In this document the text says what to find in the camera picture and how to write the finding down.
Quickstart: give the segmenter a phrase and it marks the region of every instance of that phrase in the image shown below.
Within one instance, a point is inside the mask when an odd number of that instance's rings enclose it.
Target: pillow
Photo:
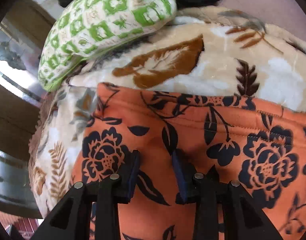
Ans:
[[[175,0],[74,0],[50,30],[38,79],[47,91],[86,59],[96,58],[172,20]]]

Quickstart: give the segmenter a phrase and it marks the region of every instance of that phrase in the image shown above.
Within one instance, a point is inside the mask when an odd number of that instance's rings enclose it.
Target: black rose print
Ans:
[[[84,183],[101,181],[104,177],[117,172],[124,157],[129,153],[122,145],[122,135],[114,127],[99,132],[93,131],[82,143],[82,178]]]
[[[288,153],[293,148],[293,134],[289,129],[277,125],[274,126],[269,135],[270,141],[283,141],[286,152]]]
[[[282,189],[298,175],[298,156],[285,145],[268,142],[263,131],[251,133],[243,152],[250,159],[242,164],[239,180],[253,189],[252,196],[261,208],[273,208]]]
[[[144,171],[139,171],[136,184],[147,198],[156,203],[169,206],[163,195],[154,187],[152,180]]]
[[[212,145],[206,150],[206,155],[211,159],[217,159],[220,166],[228,165],[234,156],[240,155],[240,146],[229,136],[229,126],[220,113],[210,106],[210,111],[206,114],[204,123],[204,139],[207,145],[213,141],[217,131],[217,118],[226,129],[226,139],[218,144]]]

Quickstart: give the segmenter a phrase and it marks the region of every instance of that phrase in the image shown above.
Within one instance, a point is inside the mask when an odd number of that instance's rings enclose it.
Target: silver screw head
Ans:
[[[110,175],[110,179],[112,179],[112,180],[116,180],[116,179],[118,179],[119,177],[120,177],[120,175],[117,174],[117,173],[113,173],[113,174]]]
[[[83,187],[83,182],[79,181],[79,182],[75,183],[73,187],[82,188]]]
[[[203,173],[197,172],[197,173],[194,174],[194,177],[195,177],[196,179],[203,179],[203,178],[204,178],[204,175],[203,175]]]
[[[232,181],[231,181],[231,184],[232,184],[232,186],[234,186],[234,187],[240,186],[240,182],[239,182],[238,180],[232,180]]]

